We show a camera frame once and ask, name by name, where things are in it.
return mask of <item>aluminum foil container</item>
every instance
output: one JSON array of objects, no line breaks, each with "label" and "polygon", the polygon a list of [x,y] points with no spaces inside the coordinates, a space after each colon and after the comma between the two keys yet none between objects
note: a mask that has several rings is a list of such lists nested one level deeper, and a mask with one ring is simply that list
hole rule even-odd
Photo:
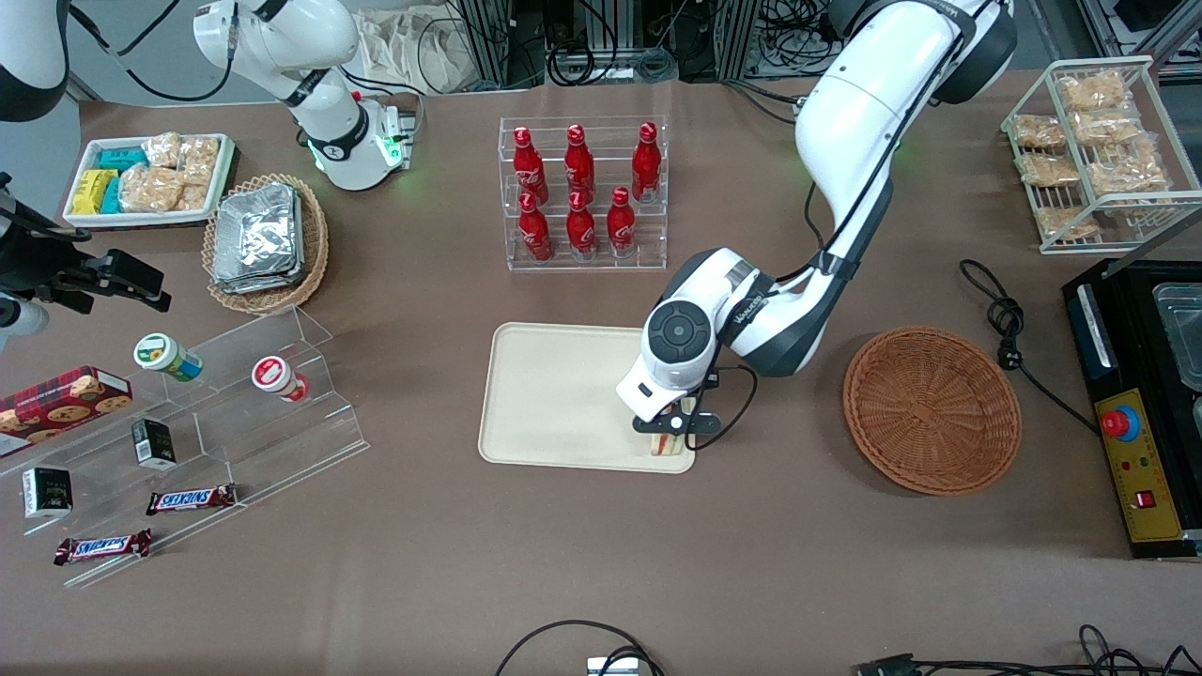
[{"label": "aluminum foil container", "polygon": [[300,196],[269,183],[236,192],[218,207],[213,283],[227,293],[290,286],[304,279]]}]

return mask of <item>blue snack package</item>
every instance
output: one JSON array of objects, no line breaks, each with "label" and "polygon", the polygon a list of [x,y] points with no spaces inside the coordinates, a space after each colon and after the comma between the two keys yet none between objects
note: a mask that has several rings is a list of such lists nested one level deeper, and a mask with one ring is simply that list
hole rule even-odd
[{"label": "blue snack package", "polygon": [[136,164],[144,164],[145,161],[147,154],[142,148],[109,148],[100,152],[100,156],[96,159],[96,167],[125,171]]},{"label": "blue snack package", "polygon": [[105,200],[100,203],[100,213],[121,213],[121,180],[119,178],[108,182],[108,188],[105,189]]}]

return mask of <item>snickers bar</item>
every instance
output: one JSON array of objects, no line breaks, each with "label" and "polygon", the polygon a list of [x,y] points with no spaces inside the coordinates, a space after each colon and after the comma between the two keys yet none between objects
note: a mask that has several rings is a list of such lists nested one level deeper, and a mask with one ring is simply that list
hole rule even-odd
[{"label": "snickers bar", "polygon": [[238,502],[233,484],[197,488],[195,491],[177,491],[174,493],[150,493],[150,505],[147,516],[160,511],[182,511],[185,509],[204,509],[230,506]]},{"label": "snickers bar", "polygon": [[121,535],[119,538],[101,538],[99,540],[72,540],[67,538],[63,540],[59,550],[54,553],[54,565],[66,565],[93,558],[135,553],[139,557],[150,553],[149,528],[133,535]]}]

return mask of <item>oval basket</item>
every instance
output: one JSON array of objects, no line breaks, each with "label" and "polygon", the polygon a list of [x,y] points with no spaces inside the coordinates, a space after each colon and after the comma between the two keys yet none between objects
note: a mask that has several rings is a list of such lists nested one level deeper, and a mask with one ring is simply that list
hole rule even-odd
[{"label": "oval basket", "polygon": [[1001,368],[972,343],[927,326],[861,348],[843,383],[843,410],[869,462],[930,496],[989,486],[1022,438],[1018,398]]},{"label": "oval basket", "polygon": [[226,293],[212,283],[213,278],[213,241],[216,232],[216,210],[209,214],[209,221],[204,226],[204,248],[201,250],[201,265],[204,272],[209,273],[209,295],[222,306],[255,315],[267,315],[286,306],[299,306],[313,296],[321,284],[321,278],[326,274],[326,263],[329,261],[329,230],[326,226],[326,214],[317,203],[317,197],[303,180],[292,176],[269,173],[256,176],[245,180],[230,190],[233,192],[248,192],[258,190],[268,183],[286,183],[296,189],[300,195],[300,229],[304,232],[304,279],[296,286],[284,286],[280,289],[268,289],[266,291],[252,291],[250,293]]}]

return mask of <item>white tray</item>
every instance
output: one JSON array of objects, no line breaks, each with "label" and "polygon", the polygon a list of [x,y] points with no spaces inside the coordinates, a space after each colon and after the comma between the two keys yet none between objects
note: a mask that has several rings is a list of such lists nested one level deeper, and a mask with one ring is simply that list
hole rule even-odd
[{"label": "white tray", "polygon": [[71,202],[75,198],[75,194],[79,190],[79,182],[83,179],[83,172],[84,170],[96,168],[96,158],[100,155],[101,150],[141,146],[143,141],[149,138],[149,136],[97,138],[96,141],[89,141],[88,146],[83,149],[83,158],[79,160],[79,166],[76,167],[75,179],[71,182],[71,191],[67,192],[67,201],[63,204],[63,220],[75,225],[76,227],[83,227],[85,230],[125,230],[190,223],[204,225],[204,220],[208,219],[209,212],[218,208],[218,201],[221,200],[221,194],[225,191],[222,189],[225,188],[226,177],[230,174],[230,164],[233,161],[233,141],[231,141],[225,134],[185,134],[183,136],[206,136],[209,138],[216,138],[221,144],[218,148],[218,164],[213,167],[213,178],[209,179],[209,191],[204,197],[203,208],[190,209],[186,212],[166,212],[161,214],[71,213]]},{"label": "white tray", "polygon": [[651,435],[614,386],[638,356],[641,330],[502,324],[480,421],[488,462],[680,474],[695,453],[653,456]]}]

